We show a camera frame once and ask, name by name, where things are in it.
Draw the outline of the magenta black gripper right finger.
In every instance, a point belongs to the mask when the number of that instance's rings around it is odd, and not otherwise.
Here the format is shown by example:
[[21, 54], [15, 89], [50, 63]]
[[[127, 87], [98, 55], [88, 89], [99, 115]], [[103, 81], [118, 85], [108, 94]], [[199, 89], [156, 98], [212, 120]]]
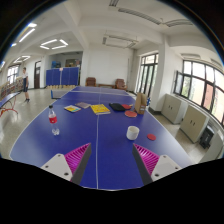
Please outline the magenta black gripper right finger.
[[181, 170], [168, 155], [159, 156], [140, 145], [133, 144], [132, 153], [144, 185]]

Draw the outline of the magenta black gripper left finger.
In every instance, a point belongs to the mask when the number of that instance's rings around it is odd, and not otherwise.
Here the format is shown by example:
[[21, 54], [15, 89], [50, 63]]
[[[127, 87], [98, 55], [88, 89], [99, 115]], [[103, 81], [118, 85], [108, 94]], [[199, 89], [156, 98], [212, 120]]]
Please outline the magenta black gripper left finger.
[[90, 155], [91, 144], [87, 143], [65, 155], [60, 153], [54, 155], [42, 166], [42, 169], [79, 185]]

